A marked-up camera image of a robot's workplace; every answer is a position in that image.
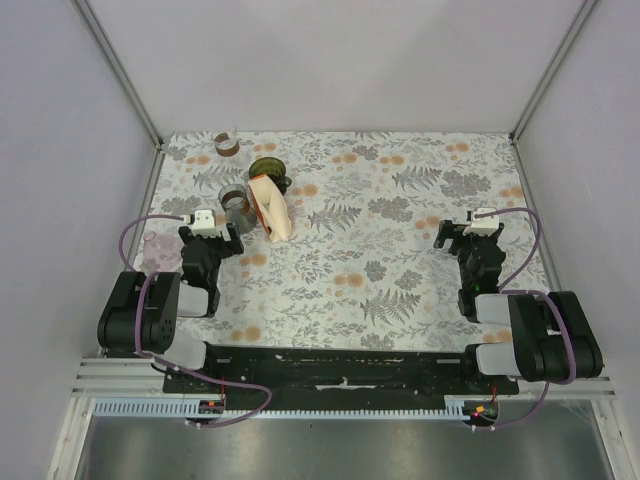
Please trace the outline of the grey glass carafe wooden collar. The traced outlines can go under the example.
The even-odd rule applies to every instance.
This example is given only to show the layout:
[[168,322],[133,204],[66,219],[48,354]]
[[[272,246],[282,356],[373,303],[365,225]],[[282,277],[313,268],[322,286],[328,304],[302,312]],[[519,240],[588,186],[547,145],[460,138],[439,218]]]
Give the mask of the grey glass carafe wooden collar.
[[253,230],[257,216],[243,185],[226,185],[219,191],[218,197],[226,222],[233,224],[239,235]]

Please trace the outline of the orange coffee filter pack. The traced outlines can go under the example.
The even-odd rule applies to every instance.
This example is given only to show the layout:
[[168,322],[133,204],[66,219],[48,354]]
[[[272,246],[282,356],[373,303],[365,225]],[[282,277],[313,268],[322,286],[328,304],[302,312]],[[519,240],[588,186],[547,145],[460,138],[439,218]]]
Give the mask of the orange coffee filter pack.
[[256,215],[273,242],[287,240],[292,233],[292,224],[284,197],[267,175],[250,179],[248,186],[253,198]]

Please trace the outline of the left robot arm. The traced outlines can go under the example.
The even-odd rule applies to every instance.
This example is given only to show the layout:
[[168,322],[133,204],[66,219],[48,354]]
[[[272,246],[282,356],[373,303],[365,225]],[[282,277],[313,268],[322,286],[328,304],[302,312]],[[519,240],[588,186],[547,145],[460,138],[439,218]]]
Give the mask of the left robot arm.
[[123,272],[99,319],[99,345],[118,353],[186,368],[185,379],[198,392],[219,384],[220,368],[206,359],[207,346],[177,326],[180,317],[209,318],[219,305],[222,262],[244,252],[236,226],[225,224],[210,237],[179,229],[181,272]]

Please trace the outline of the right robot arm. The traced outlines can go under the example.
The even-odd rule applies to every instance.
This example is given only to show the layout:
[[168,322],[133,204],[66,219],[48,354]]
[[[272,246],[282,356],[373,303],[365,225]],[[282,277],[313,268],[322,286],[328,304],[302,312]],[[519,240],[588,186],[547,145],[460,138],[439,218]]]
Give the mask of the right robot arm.
[[448,253],[457,260],[462,316],[472,323],[507,327],[511,332],[505,343],[466,347],[468,362],[457,371],[460,386],[477,394],[493,383],[494,376],[550,383],[600,376],[603,356],[574,292],[499,290],[506,260],[498,245],[503,229],[503,223],[489,232],[442,220],[434,241],[436,249],[449,243]]

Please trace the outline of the green glass dripper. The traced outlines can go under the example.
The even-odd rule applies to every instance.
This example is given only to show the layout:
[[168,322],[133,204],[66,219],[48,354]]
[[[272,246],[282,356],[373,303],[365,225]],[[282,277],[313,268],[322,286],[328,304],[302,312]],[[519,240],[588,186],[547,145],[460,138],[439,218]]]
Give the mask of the green glass dripper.
[[285,164],[276,157],[262,157],[249,167],[249,178],[254,179],[266,175],[276,185],[281,194],[285,194],[292,183],[287,176]]

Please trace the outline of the clear glass carafe brown collar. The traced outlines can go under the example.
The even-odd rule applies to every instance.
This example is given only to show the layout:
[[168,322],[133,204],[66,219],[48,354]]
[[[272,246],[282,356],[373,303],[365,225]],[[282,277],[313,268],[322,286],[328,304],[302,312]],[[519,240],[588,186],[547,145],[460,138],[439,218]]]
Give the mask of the clear glass carafe brown collar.
[[235,128],[216,134],[213,138],[213,142],[217,154],[224,158],[233,157],[240,150]]

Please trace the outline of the floral patterned table mat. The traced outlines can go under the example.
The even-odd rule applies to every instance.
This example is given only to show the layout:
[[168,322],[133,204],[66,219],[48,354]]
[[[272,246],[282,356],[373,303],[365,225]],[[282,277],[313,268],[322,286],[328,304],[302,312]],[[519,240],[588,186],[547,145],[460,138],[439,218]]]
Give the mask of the floral patterned table mat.
[[434,247],[441,220],[493,207],[505,225],[501,280],[546,290],[509,138],[504,134],[243,132],[219,156],[209,132],[175,133],[152,189],[148,219],[116,234],[138,269],[143,235],[178,235],[179,217],[220,210],[219,191],[245,185],[249,167],[276,157],[292,180],[292,233],[273,243],[261,225],[244,253],[223,261],[219,307],[178,325],[212,344],[454,351],[505,342],[510,331],[459,311],[457,260]]

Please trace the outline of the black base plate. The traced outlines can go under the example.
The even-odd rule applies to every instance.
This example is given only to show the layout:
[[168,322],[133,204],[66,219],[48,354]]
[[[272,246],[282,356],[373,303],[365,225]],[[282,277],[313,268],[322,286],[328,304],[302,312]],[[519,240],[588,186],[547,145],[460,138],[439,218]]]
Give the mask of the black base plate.
[[210,345],[202,381],[175,372],[166,394],[224,393],[231,410],[252,410],[269,388],[271,411],[436,410],[445,396],[516,395],[504,376],[474,373],[463,353]]

